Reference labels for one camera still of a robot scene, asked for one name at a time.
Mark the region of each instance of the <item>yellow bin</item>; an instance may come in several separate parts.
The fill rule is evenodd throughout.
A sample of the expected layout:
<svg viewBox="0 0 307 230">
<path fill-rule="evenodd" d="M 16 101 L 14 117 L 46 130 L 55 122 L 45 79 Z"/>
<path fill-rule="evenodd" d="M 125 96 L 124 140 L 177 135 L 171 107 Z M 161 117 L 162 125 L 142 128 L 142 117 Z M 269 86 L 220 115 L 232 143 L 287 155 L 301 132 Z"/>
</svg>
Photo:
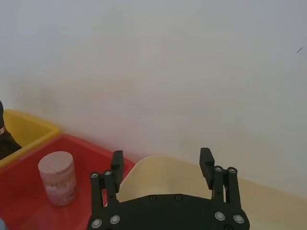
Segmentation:
<svg viewBox="0 0 307 230">
<path fill-rule="evenodd" d="M 4 110 L 4 122 L 7 130 L 22 148 L 0 160 L 0 168 L 61 133 L 58 126 L 48 121 L 10 109 Z"/>
</svg>

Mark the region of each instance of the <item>black object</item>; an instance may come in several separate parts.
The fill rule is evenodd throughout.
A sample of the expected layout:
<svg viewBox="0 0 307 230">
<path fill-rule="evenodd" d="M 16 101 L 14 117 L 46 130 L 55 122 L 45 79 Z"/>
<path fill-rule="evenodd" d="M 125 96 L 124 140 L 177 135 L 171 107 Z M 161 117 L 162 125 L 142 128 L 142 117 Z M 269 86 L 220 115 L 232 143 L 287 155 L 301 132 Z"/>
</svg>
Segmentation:
<svg viewBox="0 0 307 230">
<path fill-rule="evenodd" d="M 91 174 L 92 215 L 88 230 L 249 230 L 249 220 L 241 209 L 237 170 L 214 166 L 208 148 L 201 149 L 200 167 L 212 190 L 211 199 L 170 194 L 119 203 L 116 193 L 123 167 L 122 151 L 116 151 L 111 170 Z M 106 189 L 107 207 L 103 207 L 103 189 Z"/>
<path fill-rule="evenodd" d="M 0 160 L 21 149 L 21 146 L 5 128 L 3 113 L 4 109 L 0 101 Z"/>
</svg>

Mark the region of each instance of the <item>screw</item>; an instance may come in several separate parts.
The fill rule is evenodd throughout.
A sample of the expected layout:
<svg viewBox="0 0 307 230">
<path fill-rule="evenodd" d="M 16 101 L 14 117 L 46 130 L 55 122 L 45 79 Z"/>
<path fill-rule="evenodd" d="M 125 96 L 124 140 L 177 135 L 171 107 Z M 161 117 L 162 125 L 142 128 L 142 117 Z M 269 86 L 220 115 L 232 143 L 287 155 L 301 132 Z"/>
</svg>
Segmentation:
<svg viewBox="0 0 307 230">
<path fill-rule="evenodd" d="M 224 230 L 233 230 L 233 229 L 232 229 L 232 227 L 231 227 L 231 226 L 226 225 L 226 226 L 224 227 Z"/>
<path fill-rule="evenodd" d="M 176 195 L 175 200 L 182 200 L 182 195 Z"/>
<path fill-rule="evenodd" d="M 217 170 L 218 172 L 222 171 L 223 169 L 220 166 L 216 166 L 215 170 Z"/>
<path fill-rule="evenodd" d="M 93 174 L 91 175 L 92 178 L 95 178 L 95 177 L 97 177 L 97 176 L 98 176 L 97 173 L 93 173 Z"/>
<path fill-rule="evenodd" d="M 244 218 L 241 215 L 234 215 L 234 220 L 238 224 L 243 224 L 245 222 Z"/>
<path fill-rule="evenodd" d="M 102 225 L 102 220 L 101 219 L 94 219 L 91 226 L 93 229 L 97 229 Z"/>
<path fill-rule="evenodd" d="M 229 172 L 231 172 L 231 173 L 236 173 L 236 170 L 233 169 L 233 168 L 231 168 L 231 169 L 229 169 Z"/>
<path fill-rule="evenodd" d="M 154 201 L 157 200 L 157 197 L 156 197 L 155 195 L 151 195 L 151 196 L 149 197 L 149 200 L 154 202 Z"/>
<path fill-rule="evenodd" d="M 110 218 L 110 223 L 111 224 L 117 224 L 120 221 L 120 216 L 119 215 L 113 215 Z"/>
<path fill-rule="evenodd" d="M 106 176 L 109 176 L 109 175 L 111 175 L 111 174 L 112 174 L 111 171 L 106 171 L 106 172 L 105 172 L 105 175 L 106 175 Z"/>
<path fill-rule="evenodd" d="M 226 218 L 225 214 L 223 212 L 220 212 L 220 211 L 215 212 L 214 216 L 215 216 L 216 219 L 218 219 L 220 221 L 223 221 Z"/>
</svg>

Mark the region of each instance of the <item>container lid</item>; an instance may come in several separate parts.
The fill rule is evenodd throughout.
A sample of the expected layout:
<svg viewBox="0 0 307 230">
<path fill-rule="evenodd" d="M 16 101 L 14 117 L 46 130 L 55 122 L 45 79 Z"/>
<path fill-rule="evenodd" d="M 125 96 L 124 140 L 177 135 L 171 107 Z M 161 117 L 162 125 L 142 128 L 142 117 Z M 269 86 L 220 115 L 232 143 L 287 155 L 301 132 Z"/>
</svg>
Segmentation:
<svg viewBox="0 0 307 230">
<path fill-rule="evenodd" d="M 56 179 L 73 167 L 72 155 L 68 152 L 53 152 L 43 157 L 38 163 L 42 179 Z"/>
</svg>

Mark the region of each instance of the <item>beige object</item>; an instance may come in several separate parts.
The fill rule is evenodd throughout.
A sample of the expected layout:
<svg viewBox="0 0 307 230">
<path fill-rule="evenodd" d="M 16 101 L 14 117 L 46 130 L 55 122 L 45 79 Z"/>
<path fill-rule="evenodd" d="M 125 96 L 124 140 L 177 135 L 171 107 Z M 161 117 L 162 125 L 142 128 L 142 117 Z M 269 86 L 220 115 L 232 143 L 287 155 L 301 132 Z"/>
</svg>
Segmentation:
<svg viewBox="0 0 307 230">
<path fill-rule="evenodd" d="M 244 179 L 239 179 L 239 188 L 251 230 L 307 229 L 307 200 Z M 121 184 L 118 200 L 176 193 L 211 198 L 199 165 L 168 156 L 152 156 L 130 171 Z"/>
<path fill-rule="evenodd" d="M 76 196 L 76 176 L 72 155 L 68 152 L 53 152 L 38 163 L 40 176 L 50 202 L 65 206 Z"/>
</svg>

